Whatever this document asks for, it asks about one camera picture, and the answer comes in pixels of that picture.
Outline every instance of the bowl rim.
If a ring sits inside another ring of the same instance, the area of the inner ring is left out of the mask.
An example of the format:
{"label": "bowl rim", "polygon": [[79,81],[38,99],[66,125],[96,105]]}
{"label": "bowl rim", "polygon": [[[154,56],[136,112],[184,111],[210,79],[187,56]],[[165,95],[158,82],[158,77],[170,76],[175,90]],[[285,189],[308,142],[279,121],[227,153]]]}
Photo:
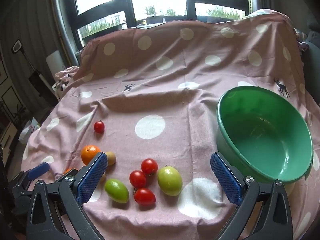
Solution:
{"label": "bowl rim", "polygon": [[242,154],[241,152],[237,149],[237,147],[234,145],[234,143],[232,142],[232,140],[230,139],[226,129],[224,128],[224,125],[222,123],[222,119],[221,119],[221,102],[222,100],[231,92],[233,91],[237,91],[237,90],[257,90],[257,91],[260,91],[262,93],[268,93],[270,94],[271,96],[274,96],[276,98],[280,98],[281,100],[284,100],[286,102],[286,104],[289,106],[289,107],[292,107],[296,113],[298,113],[298,115],[300,116],[300,118],[303,120],[303,123],[305,124],[306,128],[307,128],[307,131],[308,131],[308,135],[309,135],[309,141],[310,141],[310,144],[311,144],[311,154],[310,154],[310,164],[309,166],[306,168],[306,170],[304,171],[303,174],[301,174],[300,176],[297,176],[297,177],[294,177],[290,180],[281,180],[282,182],[284,183],[292,183],[292,182],[295,182],[297,181],[298,179],[300,179],[301,177],[303,177],[303,175],[307,175],[306,174],[308,172],[308,170],[310,169],[310,166],[312,166],[313,164],[313,144],[312,144],[312,137],[311,137],[311,134],[310,134],[310,130],[308,128],[308,125],[306,123],[306,121],[304,120],[304,118],[302,117],[302,115],[300,114],[300,112],[290,103],[288,102],[287,100],[285,100],[285,98],[281,97],[280,95],[278,95],[277,93],[273,92],[273,91],[270,91],[268,89],[265,89],[265,88],[262,88],[262,87],[256,87],[256,86],[240,86],[240,87],[234,87],[234,88],[231,88],[229,89],[228,91],[226,91],[219,99],[218,101],[218,104],[217,104],[217,121],[218,121],[218,126],[219,126],[219,129],[222,133],[222,136],[224,138],[224,140],[226,141],[226,143],[228,144],[229,147],[232,148],[232,150],[234,152],[236,152],[236,154],[250,167],[252,168],[254,171],[256,171],[258,174],[266,177],[267,179],[270,179],[270,180],[276,180],[276,179],[279,179],[279,178],[274,178],[266,173],[264,173],[263,171],[261,171],[260,169],[256,168],[252,163],[250,163]]}

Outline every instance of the polka dot fabric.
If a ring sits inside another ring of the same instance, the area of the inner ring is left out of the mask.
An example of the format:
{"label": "polka dot fabric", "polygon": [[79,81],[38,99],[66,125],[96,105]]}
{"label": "polka dot fabric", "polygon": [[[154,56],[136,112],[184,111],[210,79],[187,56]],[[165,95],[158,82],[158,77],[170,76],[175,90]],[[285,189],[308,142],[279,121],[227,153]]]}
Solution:
{"label": "polka dot fabric", "polygon": [[[259,86],[282,96],[275,78],[286,86],[290,98],[285,99],[300,111],[314,142],[310,176],[286,185],[298,239],[319,208],[320,111],[305,89],[290,20],[274,11],[219,24],[175,21],[129,28],[90,41],[63,98],[31,135],[21,169],[46,161],[51,168],[41,179],[50,183],[66,169],[80,169],[81,149],[96,145],[116,154],[107,179],[121,180],[130,192],[129,202],[120,205],[100,182],[83,205],[105,239],[214,239],[234,210],[209,165],[217,151],[212,127],[217,102],[236,86]],[[99,120],[103,134],[93,129]],[[151,178],[148,188],[156,205],[137,205],[129,174],[145,158],[180,172],[179,196],[164,195]],[[241,239],[258,213],[253,212]]]}

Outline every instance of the white bag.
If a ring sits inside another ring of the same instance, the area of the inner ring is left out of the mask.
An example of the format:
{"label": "white bag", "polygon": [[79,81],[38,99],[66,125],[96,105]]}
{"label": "white bag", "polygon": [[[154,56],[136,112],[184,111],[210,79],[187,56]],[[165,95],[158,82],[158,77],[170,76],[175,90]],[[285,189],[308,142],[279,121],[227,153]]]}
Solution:
{"label": "white bag", "polygon": [[27,144],[30,135],[39,128],[40,125],[36,119],[32,118],[32,121],[29,120],[20,133],[19,142],[22,144]]}

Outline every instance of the wall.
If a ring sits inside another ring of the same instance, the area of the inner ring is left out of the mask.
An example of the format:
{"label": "wall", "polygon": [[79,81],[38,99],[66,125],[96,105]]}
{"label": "wall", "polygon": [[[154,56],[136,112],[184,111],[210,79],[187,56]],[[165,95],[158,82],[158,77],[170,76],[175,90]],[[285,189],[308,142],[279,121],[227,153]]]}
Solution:
{"label": "wall", "polygon": [[[10,10],[16,0],[0,0],[0,22]],[[8,70],[3,60],[3,53],[0,43],[0,100],[4,103],[5,114],[10,121],[16,120],[16,113],[25,107],[14,84],[9,76]]]}
{"label": "wall", "polygon": [[60,46],[51,1],[7,0],[0,4],[0,7],[6,8],[0,11],[2,13],[0,44],[3,61],[17,93],[32,114],[48,107],[48,104],[39,97],[38,92],[29,82],[28,77],[33,71],[23,55],[20,52],[12,54],[11,47],[17,39],[20,39],[33,66],[43,74],[49,84],[54,84],[45,58],[59,50],[65,65],[68,65]]}
{"label": "wall", "polygon": [[275,0],[275,10],[287,15],[295,28],[309,33],[307,16],[309,8],[303,0]]}

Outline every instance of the red tomato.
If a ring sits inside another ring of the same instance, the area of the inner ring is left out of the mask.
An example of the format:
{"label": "red tomato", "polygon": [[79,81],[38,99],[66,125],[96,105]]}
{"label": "red tomato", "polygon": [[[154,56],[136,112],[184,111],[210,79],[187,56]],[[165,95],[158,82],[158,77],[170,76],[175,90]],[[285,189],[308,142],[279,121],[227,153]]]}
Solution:
{"label": "red tomato", "polygon": [[129,180],[135,188],[141,188],[146,185],[146,176],[142,171],[133,171],[130,173]]}
{"label": "red tomato", "polygon": [[156,202],[156,196],[147,188],[139,188],[134,194],[134,200],[139,205],[152,205]]}
{"label": "red tomato", "polygon": [[146,175],[154,174],[158,170],[158,163],[154,159],[145,159],[141,163],[141,170]]}
{"label": "red tomato", "polygon": [[97,133],[103,133],[104,132],[104,123],[101,120],[95,122],[94,131],[97,132]]}

